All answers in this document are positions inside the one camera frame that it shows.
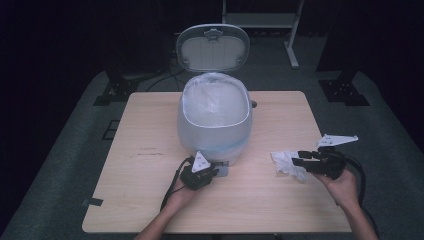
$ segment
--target white tag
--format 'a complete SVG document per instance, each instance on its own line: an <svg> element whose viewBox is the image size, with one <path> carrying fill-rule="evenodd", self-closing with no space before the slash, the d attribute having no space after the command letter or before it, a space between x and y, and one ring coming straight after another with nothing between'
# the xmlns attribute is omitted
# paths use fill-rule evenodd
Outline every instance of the white tag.
<svg viewBox="0 0 424 240"><path fill-rule="evenodd" d="M357 136L349 137L349 136L334 136L334 135L327 135L324 134L324 137L322 137L318 143L318 147L327 147L327 146L336 146L348 142L358 141Z"/></svg>
<svg viewBox="0 0 424 240"><path fill-rule="evenodd" d="M211 164L208 160L203 157L200 152L197 152L196 157L194 158L193 168L191 169L192 173L202 171L203 169L209 168Z"/></svg>

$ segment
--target black tape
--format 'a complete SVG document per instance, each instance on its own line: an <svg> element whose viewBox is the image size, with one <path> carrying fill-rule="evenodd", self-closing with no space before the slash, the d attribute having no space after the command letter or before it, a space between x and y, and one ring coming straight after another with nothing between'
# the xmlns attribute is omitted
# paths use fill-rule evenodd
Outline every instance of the black tape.
<svg viewBox="0 0 424 240"><path fill-rule="evenodd" d="M115 133L118 130L119 122L121 120L111 120L109 126L103 134L102 140L113 140Z"/></svg>
<svg viewBox="0 0 424 240"><path fill-rule="evenodd" d="M91 198L91 199L84 199L84 201L82 201L81 205L84 207L88 207L89 205L93 205L93 206L102 206L103 204L103 199L97 199L97 198Z"/></svg>

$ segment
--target white container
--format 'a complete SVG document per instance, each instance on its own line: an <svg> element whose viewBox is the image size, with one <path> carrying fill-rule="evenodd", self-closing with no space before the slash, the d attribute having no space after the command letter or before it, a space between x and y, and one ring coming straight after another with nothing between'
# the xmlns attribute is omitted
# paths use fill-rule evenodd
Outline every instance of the white container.
<svg viewBox="0 0 424 240"><path fill-rule="evenodd" d="M233 165L246 147L252 106L243 83L218 71L240 68L247 59L249 37L227 24L199 25L177 40L180 64L206 72L186 84L178 110L178 136L191 155L200 151L210 162Z"/></svg>

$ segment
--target human arm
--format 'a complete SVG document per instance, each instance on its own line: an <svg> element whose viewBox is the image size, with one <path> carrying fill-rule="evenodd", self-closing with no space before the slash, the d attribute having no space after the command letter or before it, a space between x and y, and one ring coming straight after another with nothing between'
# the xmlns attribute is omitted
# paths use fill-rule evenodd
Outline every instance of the human arm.
<svg viewBox="0 0 424 240"><path fill-rule="evenodd" d="M169 196L162 211L134 238L134 240L160 239L163 231L172 218L178 211L184 208L200 190L193 191L184 187L183 182L178 178L175 183L174 191L175 192Z"/></svg>
<svg viewBox="0 0 424 240"><path fill-rule="evenodd" d="M320 174L313 175L324 184L331 197L342 208L356 239L378 239L359 205L356 177L352 172L344 169L342 175L336 180Z"/></svg>

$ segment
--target wooden table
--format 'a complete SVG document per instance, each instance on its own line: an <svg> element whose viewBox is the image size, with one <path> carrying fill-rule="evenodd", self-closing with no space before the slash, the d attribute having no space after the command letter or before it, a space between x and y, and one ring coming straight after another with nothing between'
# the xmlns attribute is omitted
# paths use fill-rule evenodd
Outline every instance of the wooden table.
<svg viewBox="0 0 424 240"><path fill-rule="evenodd" d="M134 93L106 159L82 228L139 232L159 212L175 170L188 157L176 120L181 93ZM316 150L321 134L302 92L250 92L249 143L168 225L167 233L350 232L341 209L312 175L276 173L270 153Z"/></svg>

